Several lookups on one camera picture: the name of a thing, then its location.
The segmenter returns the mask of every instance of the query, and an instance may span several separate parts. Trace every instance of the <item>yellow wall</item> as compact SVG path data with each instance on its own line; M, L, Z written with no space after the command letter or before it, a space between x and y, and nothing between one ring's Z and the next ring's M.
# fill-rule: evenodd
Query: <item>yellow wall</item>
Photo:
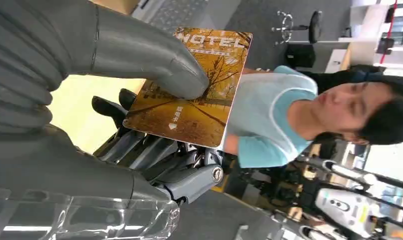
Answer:
M93 153L116 131L110 117L91 107L93 96L119 103L121 88L138 93L143 83L144 79L71 75L52 93L51 124L63 129L83 151Z

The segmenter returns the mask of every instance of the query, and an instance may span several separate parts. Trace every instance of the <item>card arrow symbol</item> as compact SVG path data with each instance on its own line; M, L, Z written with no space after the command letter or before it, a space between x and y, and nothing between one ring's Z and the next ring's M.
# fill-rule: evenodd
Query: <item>card arrow symbol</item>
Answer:
M176 129L177 125L175 123L169 123L169 129Z

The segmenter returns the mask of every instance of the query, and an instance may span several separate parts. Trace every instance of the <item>transparent plastic cover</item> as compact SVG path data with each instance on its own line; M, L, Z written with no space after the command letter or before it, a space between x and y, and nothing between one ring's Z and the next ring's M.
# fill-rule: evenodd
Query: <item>transparent plastic cover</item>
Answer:
M0 239L163 240L177 227L174 201L67 196L0 188Z

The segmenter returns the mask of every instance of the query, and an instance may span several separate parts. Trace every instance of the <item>white robot body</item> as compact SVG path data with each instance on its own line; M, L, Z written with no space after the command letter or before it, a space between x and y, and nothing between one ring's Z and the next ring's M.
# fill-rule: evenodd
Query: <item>white robot body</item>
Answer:
M322 188L315 205L336 223L363 238L371 236L373 224L369 221L369 216L376 214L372 207L375 205L373 200L355 192Z

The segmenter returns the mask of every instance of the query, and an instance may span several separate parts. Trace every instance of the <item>black chair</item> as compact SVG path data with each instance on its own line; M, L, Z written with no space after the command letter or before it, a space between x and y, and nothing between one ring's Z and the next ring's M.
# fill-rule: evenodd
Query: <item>black chair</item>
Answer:
M278 16L282 16L282 26L279 28L272 27L272 32L281 32L281 41L276 41L275 45L288 43L292 38L294 31L306 31L309 30L309 42L315 44L321 36L322 32L322 11L315 11L310 18L309 26L298 25L294 26L293 16L291 14L278 11Z

